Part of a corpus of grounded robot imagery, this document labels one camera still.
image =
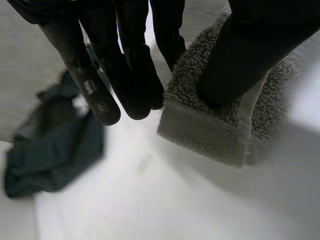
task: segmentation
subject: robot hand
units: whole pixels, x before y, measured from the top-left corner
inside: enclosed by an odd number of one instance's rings
[[[102,124],[117,123],[121,112],[93,66],[80,23],[129,117],[141,120],[151,109],[163,107],[164,88],[144,36],[148,0],[8,1],[24,19],[39,25]],[[172,70],[186,50],[179,34],[185,3],[184,0],[152,0],[151,6],[156,42]],[[117,23],[124,54],[118,44]]]

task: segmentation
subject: white floor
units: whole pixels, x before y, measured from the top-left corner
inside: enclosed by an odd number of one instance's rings
[[[195,8],[196,2],[187,7]],[[201,7],[199,14],[206,9]],[[153,46],[150,26],[146,35]],[[203,28],[198,26],[187,41]],[[157,70],[163,70],[156,48],[153,56]],[[167,83],[169,73],[160,72]],[[157,136],[160,111],[142,121],[122,111],[120,122],[105,129],[105,156],[98,164],[64,191],[35,197],[39,240],[318,239],[319,92],[320,63],[314,63],[296,93],[292,124],[252,174]],[[32,229],[30,203],[23,204],[21,210],[14,206],[19,215],[12,221],[1,220],[1,239],[33,239],[11,237],[10,226],[21,234]],[[0,208],[1,216],[15,213],[2,201]]]

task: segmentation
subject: terry cloth towel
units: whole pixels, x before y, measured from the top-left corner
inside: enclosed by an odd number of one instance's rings
[[[224,10],[213,26],[200,33],[175,66],[158,134],[220,163],[252,168],[257,142],[269,142],[287,122],[287,83],[297,72],[285,58],[226,107],[211,109],[199,100],[200,75],[230,13]]]
[[[17,131],[7,153],[8,197],[58,191],[103,154],[104,128],[91,111],[80,114],[73,105],[78,94],[66,71],[61,84],[37,95],[42,104]]]

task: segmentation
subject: gray towel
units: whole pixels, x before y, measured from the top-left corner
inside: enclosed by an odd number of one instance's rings
[[[285,58],[226,107],[212,109],[199,100],[200,75],[230,13],[225,10],[213,26],[200,33],[175,66],[158,134],[226,165],[254,167],[255,143],[269,142],[286,123],[287,83],[297,72],[292,58]]]

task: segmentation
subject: dark green cloth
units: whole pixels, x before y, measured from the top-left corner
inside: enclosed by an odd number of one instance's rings
[[[78,94],[65,72],[61,84],[37,95],[42,104],[17,131],[7,153],[8,197],[58,191],[101,157],[104,128],[91,111],[79,115],[72,103]]]

